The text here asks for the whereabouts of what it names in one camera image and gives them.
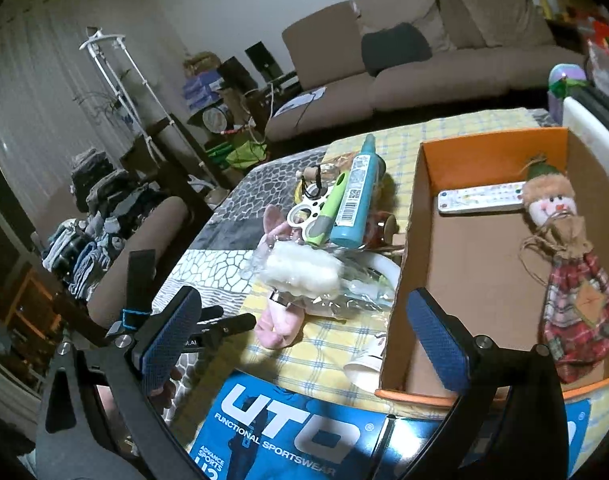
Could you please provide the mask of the teal spray bottle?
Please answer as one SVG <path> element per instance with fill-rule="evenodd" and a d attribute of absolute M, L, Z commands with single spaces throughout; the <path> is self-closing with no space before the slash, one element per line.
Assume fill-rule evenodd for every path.
<path fill-rule="evenodd" d="M 376 152 L 376 139 L 369 133 L 351 164 L 345 194 L 329 239 L 339 247 L 362 245 L 374 193 L 386 172 L 386 163 Z"/>

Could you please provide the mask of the orange cardboard box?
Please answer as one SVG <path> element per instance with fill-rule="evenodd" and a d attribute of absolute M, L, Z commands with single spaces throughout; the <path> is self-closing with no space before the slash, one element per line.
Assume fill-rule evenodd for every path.
<path fill-rule="evenodd" d="M 523 214 L 442 216 L 437 195 L 448 188 L 519 181 L 538 155 L 570 178 L 589 240 L 609 276 L 609 179 L 574 133 L 533 128 L 422 143 L 376 392 L 380 398 L 440 408 L 453 402 L 408 322 L 408 294 L 417 287 L 426 288 L 474 335 L 488 335 L 511 349 L 528 350 L 537 342 L 541 282 L 551 264 L 539 252 L 519 248 L 531 233 Z"/>

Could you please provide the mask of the white lotus-root shaped tray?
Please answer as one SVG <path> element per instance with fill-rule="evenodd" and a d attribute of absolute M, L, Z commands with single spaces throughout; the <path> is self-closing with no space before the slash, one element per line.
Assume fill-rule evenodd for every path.
<path fill-rule="evenodd" d="M 288 226 L 306 231 L 323 214 L 333 217 L 340 203 L 341 201 L 334 192 L 334 185 L 331 185 L 318 200 L 305 198 L 302 202 L 292 206 L 286 217 Z"/>

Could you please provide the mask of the white clothes rack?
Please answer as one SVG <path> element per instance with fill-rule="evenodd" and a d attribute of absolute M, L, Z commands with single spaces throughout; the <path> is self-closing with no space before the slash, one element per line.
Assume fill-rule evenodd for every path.
<path fill-rule="evenodd" d="M 112 93 L 118 115 L 135 140 L 144 144 L 154 165 L 167 162 L 184 179 L 206 188 L 228 187 L 226 177 L 192 133 L 163 105 L 131 55 L 125 36 L 89 27 L 79 49 L 88 53 Z"/>

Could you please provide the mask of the white plastic container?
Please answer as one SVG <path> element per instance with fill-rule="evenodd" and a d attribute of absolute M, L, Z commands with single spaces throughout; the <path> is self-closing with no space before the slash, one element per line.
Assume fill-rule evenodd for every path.
<path fill-rule="evenodd" d="M 609 177 L 609 130 L 572 96 L 563 102 L 563 126 L 582 140 Z"/>

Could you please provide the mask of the pink plush toy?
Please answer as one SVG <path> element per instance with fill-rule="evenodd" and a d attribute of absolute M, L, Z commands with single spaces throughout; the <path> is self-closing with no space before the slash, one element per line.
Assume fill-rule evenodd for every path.
<path fill-rule="evenodd" d="M 271 292 L 265 301 L 254 333 L 265 349 L 280 350 L 295 341 L 305 319 L 303 307 L 291 300 L 277 299 L 280 294 L 294 291 L 294 252 L 301 240 L 301 230 L 294 229 L 283 211 L 275 205 L 265 208 L 262 224 L 264 234 L 257 246 L 257 255 L 261 258 L 260 278 L 275 292 Z"/>

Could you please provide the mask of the snowman doll plaid dress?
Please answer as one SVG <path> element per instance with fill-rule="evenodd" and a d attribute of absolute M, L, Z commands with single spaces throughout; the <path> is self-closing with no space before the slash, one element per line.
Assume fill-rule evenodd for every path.
<path fill-rule="evenodd" d="M 539 252 L 551 262 L 548 278 L 528 272 L 545 287 L 540 340 L 561 382 L 572 384 L 609 355 L 609 276 L 587 237 L 569 177 L 544 156 L 526 166 L 521 203 L 533 234 L 519 251 Z"/>

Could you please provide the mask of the blue UTO sportswear box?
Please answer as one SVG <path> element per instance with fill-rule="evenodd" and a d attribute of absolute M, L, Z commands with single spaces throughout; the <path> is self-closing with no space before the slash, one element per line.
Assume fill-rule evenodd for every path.
<path fill-rule="evenodd" d="M 564 403 L 546 362 L 483 367 L 443 420 L 349 408 L 233 372 L 190 448 L 208 479 L 566 479 L 588 400 Z"/>

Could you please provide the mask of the yellow plaid tablecloth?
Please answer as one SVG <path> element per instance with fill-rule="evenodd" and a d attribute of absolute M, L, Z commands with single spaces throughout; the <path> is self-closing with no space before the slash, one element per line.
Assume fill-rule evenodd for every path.
<path fill-rule="evenodd" d="M 421 124 L 375 132 L 376 148 L 385 159 L 390 172 L 387 183 L 393 189 L 395 196 L 391 207 L 393 207 L 399 226 L 407 224 L 414 177 L 413 164 L 421 142 L 446 139 L 451 136 L 465 136 L 465 134 L 500 131 L 512 127 L 551 127 L 553 124 L 549 113 L 542 108 L 537 110 L 513 108 L 513 110 L 483 110 L 471 114 L 431 119 L 429 122 Z M 334 158 L 359 150 L 363 140 L 363 136 L 349 136 L 349 138 L 321 146 L 321 150 L 324 152 L 321 164 L 327 164 Z M 254 277 L 254 255 L 250 260 L 249 269 L 254 284 L 269 294 L 269 290 Z M 374 393 L 353 385 L 343 370 L 344 365 L 351 359 L 367 351 L 370 344 L 379 344 L 384 341 L 389 317 L 390 311 L 387 308 L 373 307 L 370 304 L 349 300 L 340 307 L 330 307 L 323 318 L 310 316 L 304 321 L 305 323 L 309 320 L 329 322 L 329 338 L 327 338 L 326 346 L 333 361 L 341 370 L 341 376 L 338 376 L 337 384 L 332 389 L 335 399 L 325 401 L 376 412 L 439 419 L 441 414 L 437 408 L 423 408 L 419 404 L 403 404 L 379 399 Z"/>

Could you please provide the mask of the brown sofa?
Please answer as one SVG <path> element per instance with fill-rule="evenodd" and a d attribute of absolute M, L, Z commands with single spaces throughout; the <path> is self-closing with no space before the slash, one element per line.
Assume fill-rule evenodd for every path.
<path fill-rule="evenodd" d="M 291 24 L 283 40 L 303 90 L 266 125 L 283 145 L 539 104 L 555 65 L 583 62 L 533 0 L 345 0 Z"/>

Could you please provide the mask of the grey patterned table mat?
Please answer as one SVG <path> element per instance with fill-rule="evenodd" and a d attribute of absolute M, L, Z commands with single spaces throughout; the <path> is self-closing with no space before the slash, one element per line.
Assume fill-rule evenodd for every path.
<path fill-rule="evenodd" d="M 249 266 L 264 233 L 263 213 L 270 205 L 288 211 L 294 203 L 297 170 L 321 162 L 323 155 L 321 148 L 314 148 L 247 174 L 175 265 L 154 300 L 154 309 L 166 307 L 188 285 L 200 292 L 204 306 L 220 306 L 228 318 L 259 315 L 268 293 L 254 284 Z M 184 354 L 178 360 L 178 391 L 163 418 L 181 441 L 190 441 L 224 378 L 235 368 L 315 399 L 333 400 L 341 370 L 329 354 L 327 338 L 329 322 L 309 320 L 287 349 L 262 348 L 253 332 L 245 332 Z"/>

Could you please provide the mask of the green handled peeler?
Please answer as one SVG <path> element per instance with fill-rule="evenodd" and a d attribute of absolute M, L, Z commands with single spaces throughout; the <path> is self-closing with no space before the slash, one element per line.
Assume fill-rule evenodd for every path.
<path fill-rule="evenodd" d="M 341 201 L 345 195 L 349 170 L 342 172 L 336 179 L 331 192 L 324 198 L 314 221 L 303 231 L 304 241 L 312 246 L 321 247 L 329 239 Z"/>

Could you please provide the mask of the black cushion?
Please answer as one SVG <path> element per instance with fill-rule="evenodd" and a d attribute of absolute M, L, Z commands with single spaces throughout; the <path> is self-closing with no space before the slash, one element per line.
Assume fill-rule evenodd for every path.
<path fill-rule="evenodd" d="M 388 68 L 424 62 L 433 56 L 426 38 L 410 23 L 365 34 L 361 39 L 361 54 L 372 77 Z"/>

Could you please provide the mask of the white fluffy item in bag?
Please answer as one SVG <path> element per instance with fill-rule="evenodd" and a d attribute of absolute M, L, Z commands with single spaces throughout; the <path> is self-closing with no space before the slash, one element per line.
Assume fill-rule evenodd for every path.
<path fill-rule="evenodd" d="M 341 292 L 344 265 L 319 248 L 292 240 L 277 240 L 260 263 L 258 278 L 292 296 L 336 297 Z"/>

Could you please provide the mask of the white remote control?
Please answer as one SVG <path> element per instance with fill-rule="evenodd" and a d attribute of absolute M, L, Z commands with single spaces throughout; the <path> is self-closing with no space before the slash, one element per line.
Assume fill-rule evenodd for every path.
<path fill-rule="evenodd" d="M 437 210 L 444 216 L 454 214 L 492 214 L 523 208 L 525 181 L 454 188 L 437 195 Z"/>

